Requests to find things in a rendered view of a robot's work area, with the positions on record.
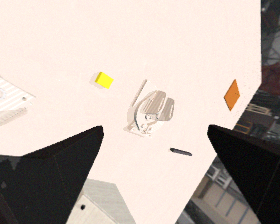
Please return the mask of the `black flat bar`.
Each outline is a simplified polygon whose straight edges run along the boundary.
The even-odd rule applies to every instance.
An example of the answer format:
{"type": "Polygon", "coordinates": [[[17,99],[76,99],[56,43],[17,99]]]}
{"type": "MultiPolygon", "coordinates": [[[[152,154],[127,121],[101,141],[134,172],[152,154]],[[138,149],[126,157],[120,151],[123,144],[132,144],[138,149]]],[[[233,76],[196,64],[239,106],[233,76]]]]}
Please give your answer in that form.
{"type": "Polygon", "coordinates": [[[188,156],[192,156],[193,155],[190,152],[179,150],[179,149],[175,149],[175,148],[170,148],[170,151],[172,151],[174,153],[178,153],[178,154],[188,155],[188,156]]]}

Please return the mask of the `yellow block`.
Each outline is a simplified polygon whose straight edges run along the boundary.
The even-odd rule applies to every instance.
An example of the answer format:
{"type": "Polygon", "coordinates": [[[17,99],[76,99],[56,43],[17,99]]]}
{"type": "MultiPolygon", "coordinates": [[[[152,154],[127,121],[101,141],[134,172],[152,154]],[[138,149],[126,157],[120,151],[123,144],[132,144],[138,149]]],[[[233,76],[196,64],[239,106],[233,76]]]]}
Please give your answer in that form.
{"type": "Polygon", "coordinates": [[[113,82],[113,79],[104,74],[103,72],[100,72],[95,80],[96,83],[100,84],[101,86],[109,89],[111,83],[113,82]]]}

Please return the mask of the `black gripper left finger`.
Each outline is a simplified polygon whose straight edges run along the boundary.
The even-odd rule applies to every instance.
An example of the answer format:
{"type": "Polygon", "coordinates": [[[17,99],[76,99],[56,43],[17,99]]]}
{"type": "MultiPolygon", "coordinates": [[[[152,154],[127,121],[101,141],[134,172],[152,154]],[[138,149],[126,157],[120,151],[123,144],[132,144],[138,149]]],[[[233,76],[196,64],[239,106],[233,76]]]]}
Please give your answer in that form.
{"type": "Polygon", "coordinates": [[[66,224],[99,153],[102,125],[22,156],[0,154],[0,212],[8,224],[66,224]]]}

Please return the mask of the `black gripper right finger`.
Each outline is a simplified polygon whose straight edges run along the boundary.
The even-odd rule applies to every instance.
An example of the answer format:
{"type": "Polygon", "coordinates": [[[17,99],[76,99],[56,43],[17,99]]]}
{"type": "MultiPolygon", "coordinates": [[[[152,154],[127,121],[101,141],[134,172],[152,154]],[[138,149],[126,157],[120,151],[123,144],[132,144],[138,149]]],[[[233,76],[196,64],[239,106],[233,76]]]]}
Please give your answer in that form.
{"type": "Polygon", "coordinates": [[[280,224],[280,144],[215,124],[208,139],[261,224],[280,224]]]}

